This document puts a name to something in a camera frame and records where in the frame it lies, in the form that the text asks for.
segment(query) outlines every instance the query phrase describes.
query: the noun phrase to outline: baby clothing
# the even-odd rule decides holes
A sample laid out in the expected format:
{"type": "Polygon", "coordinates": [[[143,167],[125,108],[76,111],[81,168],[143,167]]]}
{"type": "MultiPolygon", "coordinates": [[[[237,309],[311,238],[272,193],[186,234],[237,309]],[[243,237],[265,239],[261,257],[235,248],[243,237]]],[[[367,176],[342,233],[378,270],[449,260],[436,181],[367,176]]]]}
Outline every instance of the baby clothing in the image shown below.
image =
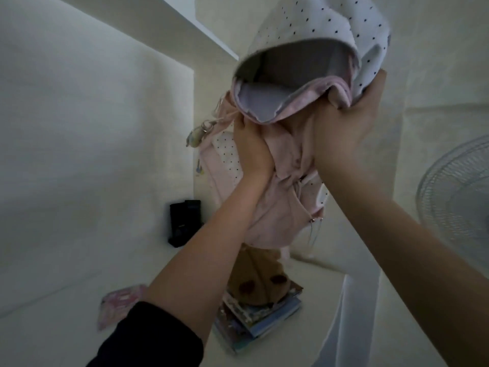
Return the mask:
{"type": "Polygon", "coordinates": [[[236,69],[200,145],[200,163],[220,205],[242,178],[233,138],[241,116],[262,125],[275,173],[245,243],[290,245],[323,215],[328,192],[314,166],[311,104],[354,104],[385,57],[390,29],[371,0],[281,0],[236,69]]]}

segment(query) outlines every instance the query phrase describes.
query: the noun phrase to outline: polka dot hood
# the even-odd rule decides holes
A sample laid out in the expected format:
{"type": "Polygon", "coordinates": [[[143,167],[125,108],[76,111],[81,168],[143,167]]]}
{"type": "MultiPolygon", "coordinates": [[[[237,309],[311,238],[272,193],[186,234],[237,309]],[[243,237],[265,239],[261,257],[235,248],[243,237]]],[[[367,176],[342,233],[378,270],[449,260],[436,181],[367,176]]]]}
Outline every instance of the polka dot hood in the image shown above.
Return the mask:
{"type": "Polygon", "coordinates": [[[240,61],[231,96],[251,120],[273,123],[328,92],[349,107],[377,72],[390,27],[371,0],[281,0],[240,61]]]}

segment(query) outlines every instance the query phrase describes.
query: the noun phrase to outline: stuffed animal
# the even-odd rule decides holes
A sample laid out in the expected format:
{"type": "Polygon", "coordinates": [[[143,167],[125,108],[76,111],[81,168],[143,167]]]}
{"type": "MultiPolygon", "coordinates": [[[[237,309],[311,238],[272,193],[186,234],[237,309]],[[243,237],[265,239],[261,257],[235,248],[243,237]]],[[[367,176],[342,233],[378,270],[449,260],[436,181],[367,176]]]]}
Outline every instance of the stuffed animal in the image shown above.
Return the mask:
{"type": "Polygon", "coordinates": [[[279,250],[263,250],[243,244],[229,277],[229,293],[248,305],[279,302],[290,290],[290,279],[278,259],[279,250]]]}

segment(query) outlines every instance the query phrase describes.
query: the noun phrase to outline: stack of books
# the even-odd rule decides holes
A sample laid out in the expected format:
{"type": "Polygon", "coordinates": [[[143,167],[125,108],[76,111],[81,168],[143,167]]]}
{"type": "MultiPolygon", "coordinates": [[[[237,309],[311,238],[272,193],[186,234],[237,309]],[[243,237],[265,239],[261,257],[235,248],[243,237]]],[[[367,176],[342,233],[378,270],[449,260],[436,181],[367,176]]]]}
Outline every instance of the stack of books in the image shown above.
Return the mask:
{"type": "Polygon", "coordinates": [[[238,302],[228,292],[218,309],[214,328],[224,343],[238,353],[270,333],[301,307],[297,298],[303,288],[291,281],[289,293],[277,304],[251,306],[238,302]]]}

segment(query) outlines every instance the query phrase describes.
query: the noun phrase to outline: black sleeve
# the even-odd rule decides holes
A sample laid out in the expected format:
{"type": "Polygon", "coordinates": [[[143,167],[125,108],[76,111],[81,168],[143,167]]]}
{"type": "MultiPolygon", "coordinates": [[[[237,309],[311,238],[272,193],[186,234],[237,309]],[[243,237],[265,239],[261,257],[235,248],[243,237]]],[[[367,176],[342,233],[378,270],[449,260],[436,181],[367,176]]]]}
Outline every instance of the black sleeve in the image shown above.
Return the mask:
{"type": "Polygon", "coordinates": [[[87,367],[198,366],[202,340],[171,314],[138,302],[104,341],[87,367]]]}

